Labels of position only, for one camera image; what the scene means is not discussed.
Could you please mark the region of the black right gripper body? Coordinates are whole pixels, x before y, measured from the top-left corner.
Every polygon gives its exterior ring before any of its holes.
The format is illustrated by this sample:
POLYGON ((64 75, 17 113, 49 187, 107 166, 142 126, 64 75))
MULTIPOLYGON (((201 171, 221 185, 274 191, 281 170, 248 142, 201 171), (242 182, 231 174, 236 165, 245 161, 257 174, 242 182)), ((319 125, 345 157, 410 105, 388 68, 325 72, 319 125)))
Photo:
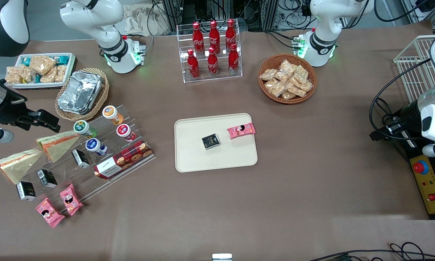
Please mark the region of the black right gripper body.
POLYGON ((27 108, 27 98, 5 87, 7 94, 0 104, 0 124, 30 129, 31 126, 41 126, 36 121, 34 111, 27 108))

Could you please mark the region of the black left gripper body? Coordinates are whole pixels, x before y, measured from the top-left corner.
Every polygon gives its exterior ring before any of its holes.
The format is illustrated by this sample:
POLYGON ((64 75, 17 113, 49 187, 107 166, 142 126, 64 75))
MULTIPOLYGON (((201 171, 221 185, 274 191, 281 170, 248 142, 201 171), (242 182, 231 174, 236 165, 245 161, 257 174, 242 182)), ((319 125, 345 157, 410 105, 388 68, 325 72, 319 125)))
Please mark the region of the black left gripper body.
POLYGON ((422 121, 421 112, 418 107, 418 102, 412 102, 393 113, 397 117, 397 130, 393 131, 393 134, 403 131, 411 132, 411 134, 421 137, 422 121))

